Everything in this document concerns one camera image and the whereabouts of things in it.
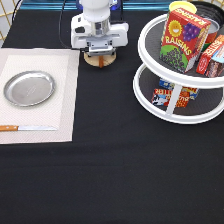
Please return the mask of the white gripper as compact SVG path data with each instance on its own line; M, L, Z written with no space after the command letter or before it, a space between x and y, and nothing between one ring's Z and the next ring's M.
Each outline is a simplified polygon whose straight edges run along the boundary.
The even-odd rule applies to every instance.
M112 39L113 47L123 47L128 43L128 29L129 25L125 22L111 24L109 19L91 22L84 18L84 14L79 14L71 20L71 45L73 48L88 50L89 37L108 36Z

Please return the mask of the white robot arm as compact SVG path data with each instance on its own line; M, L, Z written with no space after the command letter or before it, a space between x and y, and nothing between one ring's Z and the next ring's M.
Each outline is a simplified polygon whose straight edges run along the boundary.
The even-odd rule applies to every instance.
M71 46L90 55L112 54L128 43L126 22L110 23L110 7L117 0L80 0L83 12L71 20Z

